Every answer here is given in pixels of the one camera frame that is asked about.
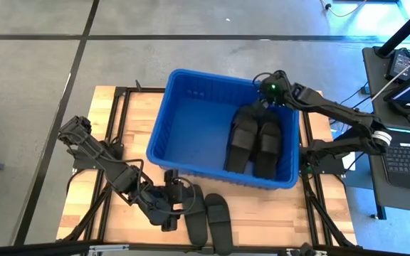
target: robotic arm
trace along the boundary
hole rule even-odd
[[[303,85],[291,85],[282,70],[270,74],[258,87],[262,95],[261,104],[284,105],[293,110],[317,112],[351,126],[349,131],[333,142],[315,139],[308,147],[301,148],[301,166],[318,165],[327,156],[343,156],[353,151],[381,155],[390,145],[391,136],[376,115],[326,100],[318,92]]]
[[[91,135],[91,124],[85,117],[73,117],[63,125],[60,128],[58,139],[68,146],[78,146],[79,152],[94,160],[96,166],[104,171],[109,186],[106,186],[102,193],[109,193],[108,191],[112,189],[128,205],[136,203],[151,224],[162,226],[162,231],[176,230],[179,216],[190,210],[194,204],[194,187],[185,178],[178,177],[177,170],[165,172],[165,186],[154,186],[152,180],[142,172],[143,160],[117,160],[104,142],[98,142]],[[141,164],[137,167],[127,164],[130,162]],[[192,195],[185,191],[186,188],[181,180],[189,183]],[[190,196],[192,196],[192,203],[188,209],[173,209],[174,204],[191,199]]]

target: wooden tabletop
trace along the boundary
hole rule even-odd
[[[97,86],[91,102],[88,119],[92,124],[92,135],[104,139],[107,121],[112,107],[113,86]],[[131,93],[126,125],[122,142],[125,145],[124,159],[145,159],[144,172],[155,185],[163,185],[164,171],[151,164],[146,156],[148,141],[156,120],[162,93]],[[120,99],[118,109],[122,108]],[[116,135],[120,111],[115,118],[113,136]],[[328,118],[310,114],[312,135],[315,139],[331,140]],[[303,121],[300,132],[306,138]],[[65,200],[63,216],[57,238],[64,238],[78,224],[89,209],[96,170],[86,170],[72,181]],[[227,201],[232,223],[234,245],[246,246],[300,246],[311,243],[308,215],[305,206],[303,185],[299,179],[292,189],[267,191],[246,186],[237,186],[223,181],[187,176],[201,186],[204,195],[221,194]],[[356,243],[354,228],[349,214],[346,194],[342,184],[331,175],[321,175],[327,212],[346,238]],[[100,212],[97,214],[92,238],[96,238]],[[320,243],[325,244],[320,216],[315,213]],[[129,207],[121,198],[112,195],[110,212],[105,231],[106,242],[190,245],[183,217],[178,230],[162,232],[160,226],[149,224],[137,206]]]

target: black desk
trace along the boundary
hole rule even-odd
[[[372,94],[378,92],[387,80],[384,74],[387,71],[389,59],[381,59],[374,54],[373,48],[363,49],[363,59],[367,71],[368,85]],[[384,93],[373,101],[374,113],[381,117],[387,127],[410,129],[410,124],[397,114],[394,114],[384,102]],[[370,156],[369,164],[372,170],[372,181],[374,186],[374,197],[377,204],[378,219],[385,219],[384,206],[402,208],[410,210],[410,190],[392,186],[387,182],[382,158],[380,156]]]

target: black metal frame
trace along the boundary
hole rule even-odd
[[[12,255],[75,255],[78,253],[97,252],[107,249],[112,251],[130,251],[130,250],[149,250],[149,251],[180,251],[180,252],[198,252],[204,255],[214,254],[212,247],[194,247],[192,245],[156,245],[147,244],[117,244],[102,242],[99,240],[89,241],[68,241],[52,242],[35,245],[19,245],[0,247],[0,256]],[[395,252],[382,252],[376,250],[365,250],[360,247],[338,247],[330,245],[302,245],[301,247],[250,247],[239,246],[233,249],[232,253],[264,253],[276,254],[279,256],[287,255],[312,255],[314,250],[316,255],[335,255],[335,256],[409,256]]]
[[[109,124],[107,126],[107,133],[105,135],[106,141],[107,140],[110,141],[110,137],[111,137],[112,130],[113,130],[113,123],[115,122],[115,115],[117,111],[118,101],[121,96],[124,96],[125,98],[124,98],[123,106],[121,110],[120,123],[118,124],[117,136],[114,138],[116,139],[116,142],[120,144],[122,142],[122,136],[123,136],[124,129],[125,129],[127,112],[129,111],[129,100],[130,100],[131,93],[132,92],[164,93],[165,91],[164,88],[155,88],[155,87],[143,88],[140,86],[137,80],[135,81],[135,83],[136,83],[136,87],[116,87],[115,88],[115,95],[113,97],[112,109],[110,111]],[[100,188],[102,186],[102,181],[98,181],[96,179],[94,186],[95,186],[95,189]],[[101,218],[99,222],[99,229],[98,229],[98,240],[104,240],[104,237],[105,237],[105,229],[107,227],[107,217],[110,211],[111,195],[112,194],[110,194],[103,203],[102,214],[101,214]]]
[[[104,177],[104,171],[99,169],[98,174],[96,176],[96,182],[95,182],[95,185],[94,185],[93,196],[91,197],[91,204],[90,205],[93,205],[96,202],[96,200],[98,199],[98,196],[99,196],[99,193],[100,193],[100,186],[98,184],[103,183],[103,177]],[[85,228],[85,236],[83,237],[84,240],[91,239],[91,232],[93,231],[93,226],[94,226],[94,216],[91,218],[90,223]]]
[[[311,123],[310,123],[310,115],[307,112],[302,112],[303,115],[303,122],[305,124],[305,133],[306,133],[306,139],[308,144],[312,141],[312,130],[311,130]],[[314,184],[316,188],[316,194],[317,194],[317,199],[319,200],[320,205],[324,208],[325,211],[327,211],[326,205],[325,205],[325,197],[324,197],[324,191],[322,189],[322,181],[320,180],[320,174],[313,174],[312,175],[314,178]],[[303,189],[304,192],[306,193],[306,188],[305,188],[305,179],[303,179]],[[305,194],[305,200],[306,200],[306,208],[307,208],[307,214],[308,214],[308,222],[310,225],[310,233],[311,233],[311,238],[313,238],[314,233],[317,234],[317,228],[315,226],[315,216],[314,216],[314,210],[312,208],[312,203],[308,200],[306,194]],[[326,245],[333,245],[332,241],[332,235],[330,234],[330,230],[328,229],[327,225],[325,224],[325,221],[322,220],[322,228],[324,230],[324,236],[325,236],[325,244]],[[317,239],[317,235],[315,241],[312,241],[313,245],[319,244],[319,241]]]

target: blue plastic bin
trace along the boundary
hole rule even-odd
[[[275,180],[223,170],[230,126],[241,105],[258,99],[251,80],[175,70],[169,77],[147,148],[147,158],[163,169],[245,186],[292,188],[298,178],[298,111],[274,107],[281,120],[283,154]]]

